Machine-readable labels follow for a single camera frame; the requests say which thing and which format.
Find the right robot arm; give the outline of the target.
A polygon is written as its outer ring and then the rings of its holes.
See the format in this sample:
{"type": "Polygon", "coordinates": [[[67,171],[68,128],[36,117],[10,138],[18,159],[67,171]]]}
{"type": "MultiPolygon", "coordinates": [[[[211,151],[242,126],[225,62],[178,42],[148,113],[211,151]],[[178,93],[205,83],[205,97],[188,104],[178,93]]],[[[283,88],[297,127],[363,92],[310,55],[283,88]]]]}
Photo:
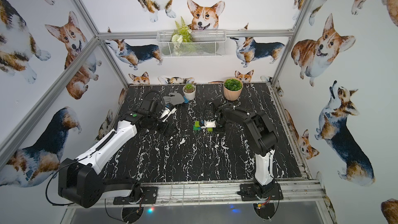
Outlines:
{"type": "Polygon", "coordinates": [[[203,107],[203,121],[196,121],[194,128],[225,131],[227,123],[235,123],[243,128],[249,148],[255,154],[256,170],[253,193],[239,195],[265,199],[275,187],[273,161],[276,145],[279,140],[277,131],[266,112],[254,113],[232,103],[215,107],[213,102],[206,101],[203,107]]]}

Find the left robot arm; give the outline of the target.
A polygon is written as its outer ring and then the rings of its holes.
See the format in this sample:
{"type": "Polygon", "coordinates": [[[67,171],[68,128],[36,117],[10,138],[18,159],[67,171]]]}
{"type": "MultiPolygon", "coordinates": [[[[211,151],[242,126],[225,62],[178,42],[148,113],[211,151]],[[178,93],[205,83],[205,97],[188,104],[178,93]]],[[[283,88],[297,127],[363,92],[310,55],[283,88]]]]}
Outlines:
{"type": "Polygon", "coordinates": [[[141,202],[144,193],[139,181],[133,178],[103,179],[100,173],[108,161],[129,140],[142,130],[156,130],[166,138],[177,132],[168,117],[176,112],[175,104],[149,99],[145,93],[140,106],[126,113],[117,127],[106,134],[90,149],[76,159],[65,159],[58,169],[58,195],[71,204],[92,207],[99,200],[126,198],[132,203],[141,202]]]}

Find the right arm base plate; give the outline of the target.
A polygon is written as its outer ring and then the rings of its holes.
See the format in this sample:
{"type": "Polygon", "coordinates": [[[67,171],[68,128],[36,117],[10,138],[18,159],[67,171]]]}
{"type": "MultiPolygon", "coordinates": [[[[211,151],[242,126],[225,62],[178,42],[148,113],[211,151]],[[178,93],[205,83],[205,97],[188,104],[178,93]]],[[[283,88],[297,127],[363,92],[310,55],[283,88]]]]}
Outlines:
{"type": "Polygon", "coordinates": [[[241,196],[242,201],[266,201],[267,199],[278,201],[284,199],[280,184],[276,182],[271,182],[266,186],[257,183],[241,184],[237,194],[241,196]]]}

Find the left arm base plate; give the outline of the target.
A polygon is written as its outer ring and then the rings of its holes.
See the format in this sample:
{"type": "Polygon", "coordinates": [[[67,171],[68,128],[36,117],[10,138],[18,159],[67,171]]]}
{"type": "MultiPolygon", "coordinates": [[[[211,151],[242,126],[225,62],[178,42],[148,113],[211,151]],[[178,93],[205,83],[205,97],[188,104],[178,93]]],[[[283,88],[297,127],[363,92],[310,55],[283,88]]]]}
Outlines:
{"type": "Polygon", "coordinates": [[[127,197],[114,198],[114,205],[140,205],[155,204],[158,195],[158,187],[140,187],[134,189],[127,197]]]}

